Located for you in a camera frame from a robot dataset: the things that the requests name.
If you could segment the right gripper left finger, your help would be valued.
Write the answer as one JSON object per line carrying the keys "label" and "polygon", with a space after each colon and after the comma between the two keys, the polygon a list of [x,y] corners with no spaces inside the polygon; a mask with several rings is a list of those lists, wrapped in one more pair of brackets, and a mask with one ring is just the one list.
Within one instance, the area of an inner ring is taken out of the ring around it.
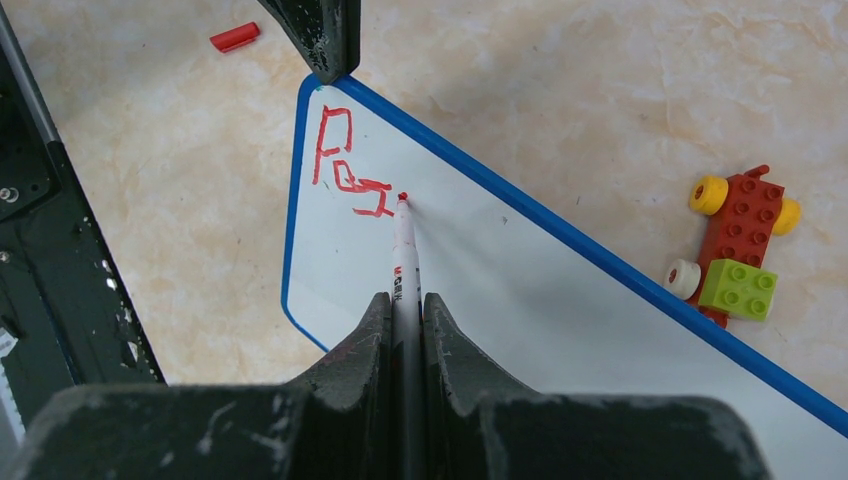
{"label": "right gripper left finger", "polygon": [[56,394],[9,479],[389,479],[390,300],[283,384],[113,384]]}

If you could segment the blue framed whiteboard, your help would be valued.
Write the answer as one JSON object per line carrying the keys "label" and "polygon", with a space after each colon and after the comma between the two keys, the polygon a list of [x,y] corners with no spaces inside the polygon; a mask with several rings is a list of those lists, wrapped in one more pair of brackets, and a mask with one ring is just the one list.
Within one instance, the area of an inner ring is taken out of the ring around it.
{"label": "blue framed whiteboard", "polygon": [[281,305],[323,350],[391,287],[410,198],[424,292],[543,392],[695,394],[779,479],[847,475],[846,412],[353,78],[297,96]]}

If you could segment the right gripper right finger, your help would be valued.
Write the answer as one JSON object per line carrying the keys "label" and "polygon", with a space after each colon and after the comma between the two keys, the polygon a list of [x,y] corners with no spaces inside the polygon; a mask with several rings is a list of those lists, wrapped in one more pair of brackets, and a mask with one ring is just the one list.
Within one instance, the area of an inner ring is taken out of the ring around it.
{"label": "right gripper right finger", "polygon": [[747,424],[700,396],[543,394],[507,373],[435,293],[423,303],[433,479],[767,479]]}

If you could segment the white whiteboard marker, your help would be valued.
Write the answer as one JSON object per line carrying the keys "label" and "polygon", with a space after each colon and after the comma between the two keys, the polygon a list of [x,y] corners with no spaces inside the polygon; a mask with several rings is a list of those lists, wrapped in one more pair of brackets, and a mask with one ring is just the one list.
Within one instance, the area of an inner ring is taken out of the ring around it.
{"label": "white whiteboard marker", "polygon": [[419,259],[408,194],[398,195],[393,217],[393,358],[397,363],[398,466],[401,479],[426,477],[426,443],[421,367]]}

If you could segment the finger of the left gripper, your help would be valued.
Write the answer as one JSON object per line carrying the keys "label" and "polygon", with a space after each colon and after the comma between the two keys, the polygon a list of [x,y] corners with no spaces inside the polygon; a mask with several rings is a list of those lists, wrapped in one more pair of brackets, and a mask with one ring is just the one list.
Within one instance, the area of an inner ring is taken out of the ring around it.
{"label": "finger of the left gripper", "polygon": [[346,74],[346,2],[259,0],[322,84]]}
{"label": "finger of the left gripper", "polygon": [[337,34],[334,74],[342,77],[351,74],[360,64],[362,1],[337,0],[332,1],[331,6],[334,8],[334,30]]}

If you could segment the red marker cap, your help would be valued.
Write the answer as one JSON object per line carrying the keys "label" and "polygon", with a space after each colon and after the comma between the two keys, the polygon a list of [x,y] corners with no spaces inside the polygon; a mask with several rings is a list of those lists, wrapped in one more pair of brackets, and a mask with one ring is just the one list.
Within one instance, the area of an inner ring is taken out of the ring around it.
{"label": "red marker cap", "polygon": [[255,22],[232,28],[209,38],[212,46],[221,53],[229,53],[244,47],[261,35],[261,30]]}

